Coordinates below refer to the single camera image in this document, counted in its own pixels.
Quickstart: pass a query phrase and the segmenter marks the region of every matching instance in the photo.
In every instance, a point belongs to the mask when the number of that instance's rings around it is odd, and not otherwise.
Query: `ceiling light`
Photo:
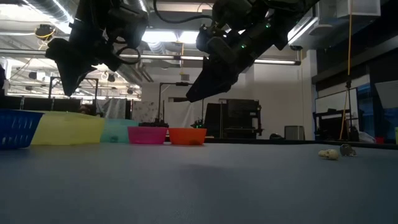
[[[312,25],[314,25],[314,23],[318,22],[318,18],[315,17],[313,18],[308,25],[306,25],[298,34],[296,34],[293,38],[291,38],[289,40],[289,44],[293,44],[298,38],[300,38],[307,30],[309,30],[309,28],[312,27]]]
[[[138,58],[138,55],[127,55],[121,54],[122,58]],[[164,60],[173,60],[173,55],[141,55],[141,59],[164,59]]]
[[[197,42],[198,34],[198,31],[184,31],[180,38],[178,38],[178,41],[183,42],[184,44],[195,44]]]
[[[268,59],[257,59],[254,63],[263,63],[263,64],[275,64],[275,65],[294,65],[296,62],[294,61],[285,61],[285,60],[268,60]]]
[[[177,36],[173,31],[147,30],[142,36],[142,41],[145,41],[147,43],[176,42]]]
[[[203,60],[203,57],[199,56],[181,56],[182,60]]]

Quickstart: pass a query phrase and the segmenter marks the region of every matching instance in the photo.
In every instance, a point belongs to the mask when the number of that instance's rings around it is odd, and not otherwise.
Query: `white panel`
[[[356,97],[356,88],[350,90],[351,94],[351,109],[353,118],[358,118],[358,102]],[[324,96],[315,100],[315,107],[317,113],[326,113],[328,109],[343,110],[346,92],[335,93],[330,96]],[[346,110],[349,109],[348,96]]]
[[[398,81],[376,83],[375,85],[383,108],[398,108]]]

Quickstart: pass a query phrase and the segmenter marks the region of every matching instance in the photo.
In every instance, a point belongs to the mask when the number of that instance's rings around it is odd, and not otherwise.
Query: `person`
[[[6,71],[0,64],[0,96],[4,96],[6,94]]]

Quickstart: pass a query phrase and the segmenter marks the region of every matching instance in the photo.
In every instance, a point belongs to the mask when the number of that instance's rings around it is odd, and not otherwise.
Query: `plastic bin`
[[[29,147],[42,113],[0,110],[0,149]]]
[[[137,127],[138,124],[137,121],[127,119],[105,119],[101,142],[129,143],[127,127]]]
[[[100,143],[103,118],[69,112],[46,111],[32,144],[69,146]]]
[[[170,142],[177,145],[200,146],[205,143],[207,129],[169,128]]]
[[[163,144],[167,128],[128,127],[130,144]]]

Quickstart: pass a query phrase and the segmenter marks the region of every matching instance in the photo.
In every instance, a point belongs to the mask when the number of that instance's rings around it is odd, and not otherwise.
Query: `cable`
[[[117,55],[117,56],[121,55],[122,52],[123,52],[123,50],[126,50],[126,49],[132,49],[132,48],[130,48],[130,47],[128,47],[128,46],[124,46],[124,47],[122,47],[121,49],[119,49],[119,50],[116,52],[116,55]],[[128,61],[126,61],[126,60],[123,60],[122,58],[119,58],[119,60],[120,60],[122,63],[126,64],[126,65],[135,65],[136,63],[138,63],[138,62],[141,60],[141,53],[140,53],[140,51],[138,51],[137,49],[133,49],[133,50],[135,50],[135,51],[137,52],[137,55],[138,55],[138,57],[137,57],[137,59],[136,59],[135,61],[128,62]]]
[[[47,38],[47,37],[50,37],[51,35],[53,35],[53,34],[55,33],[56,30],[57,30],[57,29],[54,29],[54,30],[51,32],[51,34],[47,34],[47,35],[44,35],[44,36],[39,36],[39,35],[36,34],[36,31],[37,31],[37,28],[36,28],[36,29],[35,29],[35,36],[38,37],[38,38]]]
[[[200,15],[200,16],[192,16],[192,17],[189,17],[189,18],[186,18],[186,19],[182,19],[180,21],[171,21],[171,20],[163,18],[160,15],[159,11],[157,10],[156,2],[157,2],[157,0],[154,0],[154,11],[155,11],[156,15],[159,17],[159,19],[161,19],[162,21],[164,21],[166,23],[181,24],[181,23],[189,22],[189,21],[192,21],[192,20],[195,20],[195,19],[211,19],[211,20],[213,20],[213,18],[211,16]]]
[[[200,6],[202,6],[203,4],[206,4],[206,5],[210,6],[211,8],[213,8],[213,6],[211,4],[208,4],[207,2],[202,2],[199,4],[197,12],[199,12]]]
[[[27,66],[29,66],[29,64],[30,64],[30,62],[32,61],[32,59],[33,58],[31,58],[31,59],[29,59],[26,63],[25,63],[25,65],[24,66],[22,66],[16,73],[14,73],[11,77],[10,77],[10,82],[11,82],[11,80],[12,80],[12,78],[14,77],[14,76],[16,76],[16,75],[18,75],[19,74],[19,72],[21,72],[22,70],[26,70],[27,69]]]
[[[351,0],[351,7],[349,9],[349,37],[348,37],[348,76],[351,74],[351,41],[352,41],[352,35],[353,35],[353,4],[354,0]],[[344,110],[343,110],[343,118],[341,121],[341,131],[340,131],[340,140],[343,137],[343,130],[344,130],[344,121],[346,118],[346,107],[347,107],[347,95],[349,92],[349,86],[347,86],[346,90],[346,99],[344,102]]]

